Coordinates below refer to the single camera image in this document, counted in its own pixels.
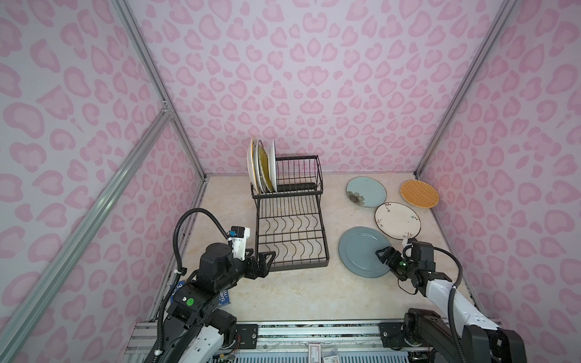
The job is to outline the grey blue plate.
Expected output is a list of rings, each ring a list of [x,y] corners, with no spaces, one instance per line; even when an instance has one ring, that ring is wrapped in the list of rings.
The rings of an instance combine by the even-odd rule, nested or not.
[[[391,247],[390,241],[379,231],[355,227],[340,238],[338,251],[343,264],[355,275],[363,278],[380,278],[390,268],[376,256],[378,250]]]

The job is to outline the white plate orange sunburst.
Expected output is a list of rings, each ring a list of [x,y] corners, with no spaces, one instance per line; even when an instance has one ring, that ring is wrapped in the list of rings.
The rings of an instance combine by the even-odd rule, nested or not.
[[[263,183],[260,174],[260,158],[258,151],[258,141],[256,138],[253,138],[253,152],[254,152],[254,172],[255,179],[257,182],[257,193],[261,195],[263,193]]]

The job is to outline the star plate yellow rim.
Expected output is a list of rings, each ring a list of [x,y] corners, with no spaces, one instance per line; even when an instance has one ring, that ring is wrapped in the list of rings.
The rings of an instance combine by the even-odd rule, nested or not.
[[[254,169],[254,142],[255,137],[253,136],[250,140],[247,152],[248,174],[255,192],[260,193],[260,188],[258,186],[257,177]]]

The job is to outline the green woven bamboo tray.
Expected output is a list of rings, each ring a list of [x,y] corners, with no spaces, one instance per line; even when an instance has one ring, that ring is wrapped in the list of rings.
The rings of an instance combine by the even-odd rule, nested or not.
[[[261,182],[263,183],[263,190],[265,193],[274,192],[274,187],[269,173],[269,159],[266,150],[263,146],[263,142],[261,141],[258,142],[257,151],[260,167],[260,178]]]

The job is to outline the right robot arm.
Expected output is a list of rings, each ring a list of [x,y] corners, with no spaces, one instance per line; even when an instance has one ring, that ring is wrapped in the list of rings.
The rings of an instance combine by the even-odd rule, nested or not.
[[[523,338],[487,318],[458,292],[463,267],[451,252],[413,238],[402,251],[386,247],[375,254],[398,281],[410,281],[436,307],[409,309],[399,328],[381,324],[384,346],[428,346],[448,362],[527,361]]]

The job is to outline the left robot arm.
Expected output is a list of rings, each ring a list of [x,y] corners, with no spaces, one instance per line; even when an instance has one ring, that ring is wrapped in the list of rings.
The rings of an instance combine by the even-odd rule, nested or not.
[[[227,244],[214,243],[201,257],[197,277],[173,295],[146,362],[206,362],[221,349],[235,348],[237,319],[219,308],[219,295],[242,278],[265,278],[276,253],[243,253],[234,257]]]

